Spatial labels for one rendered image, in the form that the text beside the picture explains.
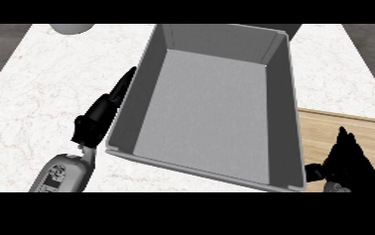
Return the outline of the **wooden tray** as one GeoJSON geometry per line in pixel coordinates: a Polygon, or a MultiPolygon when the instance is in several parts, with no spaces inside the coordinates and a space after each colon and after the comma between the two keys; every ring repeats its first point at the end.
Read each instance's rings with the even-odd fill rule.
{"type": "Polygon", "coordinates": [[[355,135],[365,157],[375,168],[375,118],[299,109],[305,163],[322,164],[337,143],[340,128],[355,135]]]}

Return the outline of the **pale grey round object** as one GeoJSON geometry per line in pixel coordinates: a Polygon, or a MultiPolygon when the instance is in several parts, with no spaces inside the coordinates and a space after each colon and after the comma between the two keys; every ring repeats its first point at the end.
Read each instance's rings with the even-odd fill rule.
{"type": "Polygon", "coordinates": [[[63,35],[77,35],[86,32],[94,24],[52,24],[54,30],[63,35]]]}

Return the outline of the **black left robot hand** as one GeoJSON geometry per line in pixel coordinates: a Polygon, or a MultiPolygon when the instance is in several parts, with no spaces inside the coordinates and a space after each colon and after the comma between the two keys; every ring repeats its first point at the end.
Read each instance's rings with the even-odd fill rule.
{"type": "Polygon", "coordinates": [[[73,141],[82,146],[95,148],[104,139],[135,73],[136,67],[128,71],[111,92],[105,93],[95,101],[88,113],[76,119],[73,141]]]}

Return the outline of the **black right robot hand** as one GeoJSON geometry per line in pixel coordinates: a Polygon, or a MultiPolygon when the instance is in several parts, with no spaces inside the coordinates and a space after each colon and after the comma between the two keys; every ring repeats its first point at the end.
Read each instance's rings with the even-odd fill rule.
{"type": "Polygon", "coordinates": [[[324,180],[325,192],[375,193],[375,167],[355,135],[339,128],[337,141],[321,164],[305,166],[306,181],[324,180]]]}

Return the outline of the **grey open box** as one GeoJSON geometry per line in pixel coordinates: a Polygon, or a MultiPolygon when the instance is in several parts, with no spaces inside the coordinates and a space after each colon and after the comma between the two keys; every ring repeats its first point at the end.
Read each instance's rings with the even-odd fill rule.
{"type": "Polygon", "coordinates": [[[306,188],[297,24],[160,24],[107,139],[131,161],[266,191],[306,188]]]}

